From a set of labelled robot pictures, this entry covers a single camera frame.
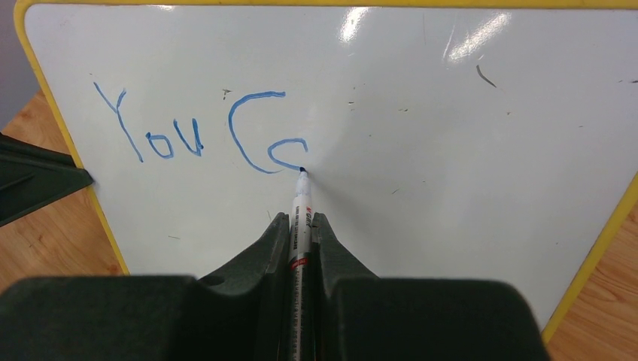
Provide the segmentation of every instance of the yellow whiteboard border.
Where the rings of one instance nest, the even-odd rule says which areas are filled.
[[[35,72],[35,77],[40,83],[40,87],[47,98],[53,116],[62,132],[65,143],[71,157],[79,168],[84,168],[80,155],[75,149],[71,135],[68,133],[64,119],[55,102],[55,98],[44,78],[42,69],[35,53],[31,48],[29,39],[26,37],[24,18],[26,11],[34,4],[84,4],[84,5],[290,5],[290,6],[391,6],[391,7],[423,7],[423,8],[554,8],[554,9],[638,9],[637,0],[17,0],[14,8],[14,22],[20,43],[26,53],[27,59]],[[106,231],[108,240],[113,247],[115,256],[120,262],[122,271],[129,275],[120,248],[113,236],[111,228],[98,202],[93,186],[88,189],[91,202],[96,208],[96,212]],[[587,279],[594,272],[596,265],[603,257],[605,250],[612,242],[616,233],[631,211],[631,208],[638,202],[638,174],[634,176],[627,191],[616,206],[612,216],[607,221],[598,239],[594,242],[589,254],[583,261],[581,267],[576,272],[572,283],[567,288],[563,298],[558,303],[553,315],[542,331],[542,339],[545,343],[556,332],[572,303],[585,286]]]

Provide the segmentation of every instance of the marker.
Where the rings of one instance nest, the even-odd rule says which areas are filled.
[[[311,268],[310,268],[310,228],[312,205],[308,172],[299,168],[299,178],[295,187],[293,212],[290,220],[290,290],[287,312],[284,313],[283,352],[280,359],[305,361],[314,359],[314,339],[312,335]]]

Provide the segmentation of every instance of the wooden table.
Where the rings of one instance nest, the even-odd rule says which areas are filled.
[[[2,132],[68,152],[41,92]],[[86,190],[0,228],[0,292],[29,276],[121,274]],[[555,359],[638,359],[638,206],[548,348]]]

